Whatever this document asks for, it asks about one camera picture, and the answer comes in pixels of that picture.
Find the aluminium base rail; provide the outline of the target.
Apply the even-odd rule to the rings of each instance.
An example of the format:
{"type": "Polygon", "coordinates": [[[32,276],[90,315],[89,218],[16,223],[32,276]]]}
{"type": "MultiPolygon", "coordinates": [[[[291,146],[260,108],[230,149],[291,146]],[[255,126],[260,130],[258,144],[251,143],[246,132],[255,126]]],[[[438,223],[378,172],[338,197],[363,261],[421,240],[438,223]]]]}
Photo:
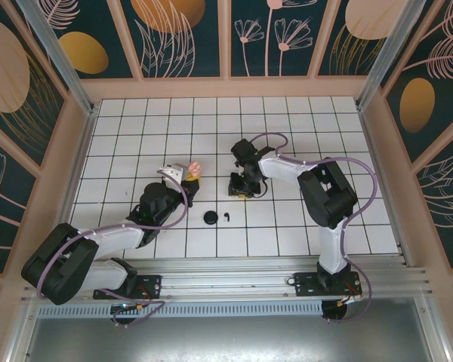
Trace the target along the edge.
{"type": "MultiPolygon", "coordinates": [[[[403,256],[364,255],[352,261],[366,273],[361,280],[374,298],[429,296],[432,288],[421,267],[409,267],[403,256]]],[[[161,275],[163,300],[246,301],[293,299],[286,281],[296,272],[315,272],[314,256],[130,259],[141,275],[161,275]]]]}

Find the aluminium corner post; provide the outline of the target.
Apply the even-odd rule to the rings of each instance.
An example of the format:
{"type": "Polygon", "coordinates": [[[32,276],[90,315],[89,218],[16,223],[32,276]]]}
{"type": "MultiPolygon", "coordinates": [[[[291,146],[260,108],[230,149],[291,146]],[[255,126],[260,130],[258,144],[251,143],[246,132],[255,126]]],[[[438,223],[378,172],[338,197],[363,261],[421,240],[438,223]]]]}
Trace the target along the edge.
{"type": "Polygon", "coordinates": [[[425,2],[426,0],[407,0],[404,4],[358,95],[356,105],[359,112],[365,111],[377,92],[382,79],[418,20],[425,2]]]}
{"type": "Polygon", "coordinates": [[[62,75],[72,95],[86,115],[94,112],[94,104],[91,102],[77,72],[72,67],[68,56],[61,47],[57,36],[52,28],[48,25],[42,14],[36,0],[16,0],[18,6],[23,12],[25,18],[29,21],[31,27],[38,36],[41,44],[51,56],[52,62],[57,67],[58,72],[62,75]]]}

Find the grey metal sheet panel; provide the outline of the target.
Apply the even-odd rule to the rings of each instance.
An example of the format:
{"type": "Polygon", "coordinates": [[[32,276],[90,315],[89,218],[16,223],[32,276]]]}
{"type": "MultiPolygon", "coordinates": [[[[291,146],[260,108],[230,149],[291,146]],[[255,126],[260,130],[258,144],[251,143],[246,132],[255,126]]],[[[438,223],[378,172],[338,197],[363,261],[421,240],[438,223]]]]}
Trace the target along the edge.
{"type": "Polygon", "coordinates": [[[425,298],[376,299],[356,321],[196,316],[173,304],[130,329],[31,307],[6,362],[453,362],[425,298]]]}

